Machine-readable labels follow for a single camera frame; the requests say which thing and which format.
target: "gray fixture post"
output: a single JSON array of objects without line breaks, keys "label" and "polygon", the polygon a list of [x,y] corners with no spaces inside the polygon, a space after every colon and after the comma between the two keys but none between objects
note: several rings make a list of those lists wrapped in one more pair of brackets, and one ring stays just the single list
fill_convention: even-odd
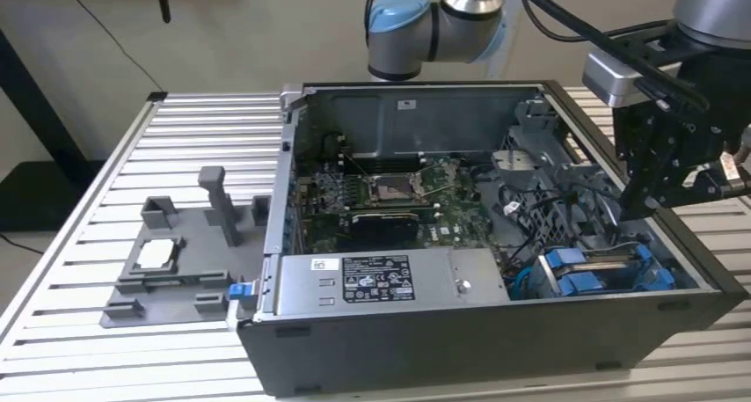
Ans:
[{"label": "gray fixture post", "polygon": [[236,215],[229,195],[224,192],[224,168],[221,166],[204,166],[199,172],[199,186],[209,191],[212,215],[209,219],[216,222],[224,233],[228,246],[237,246],[240,235],[235,226]]}]

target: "black pole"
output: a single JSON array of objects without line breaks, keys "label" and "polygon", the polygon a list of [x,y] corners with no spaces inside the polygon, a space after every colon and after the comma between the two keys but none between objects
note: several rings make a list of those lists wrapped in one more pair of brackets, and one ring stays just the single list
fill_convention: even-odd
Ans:
[{"label": "black pole", "polygon": [[25,69],[3,30],[0,30],[0,86],[47,148],[63,175],[73,187],[83,192],[92,183],[93,169]]}]

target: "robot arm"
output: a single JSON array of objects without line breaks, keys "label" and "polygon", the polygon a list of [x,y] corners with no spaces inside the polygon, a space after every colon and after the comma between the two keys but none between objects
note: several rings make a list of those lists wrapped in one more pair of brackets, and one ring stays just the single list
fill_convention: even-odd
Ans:
[{"label": "robot arm", "polygon": [[[630,176],[622,217],[751,194],[740,142],[751,123],[751,0],[678,0],[675,20],[618,38],[552,0],[523,1],[596,47],[583,82],[614,107]],[[501,0],[376,0],[369,32],[371,74],[407,80],[423,62],[472,62],[493,52]]]}]

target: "motherboard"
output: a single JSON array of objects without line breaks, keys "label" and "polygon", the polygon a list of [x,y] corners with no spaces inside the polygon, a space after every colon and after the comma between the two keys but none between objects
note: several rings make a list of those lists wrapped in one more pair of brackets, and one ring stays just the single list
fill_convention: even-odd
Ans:
[{"label": "motherboard", "polygon": [[421,157],[415,172],[372,173],[355,159],[347,165],[323,164],[297,179],[304,253],[452,246],[497,255],[472,168],[459,157]]}]

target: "table surface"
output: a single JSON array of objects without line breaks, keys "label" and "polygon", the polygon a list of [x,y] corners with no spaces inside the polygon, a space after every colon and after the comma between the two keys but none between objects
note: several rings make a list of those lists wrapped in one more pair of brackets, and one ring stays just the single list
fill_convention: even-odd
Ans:
[{"label": "table surface", "polygon": [[[610,109],[568,89],[612,136]],[[103,329],[107,303],[147,196],[208,207],[203,165],[227,169],[232,200],[268,194],[279,144],[277,94],[169,94],[149,103],[0,318],[0,401],[247,401],[264,395],[223,321]],[[751,201],[679,208],[683,221],[751,291]],[[682,333],[631,371],[456,384],[317,399],[407,401],[748,400],[751,301],[702,332]]]}]

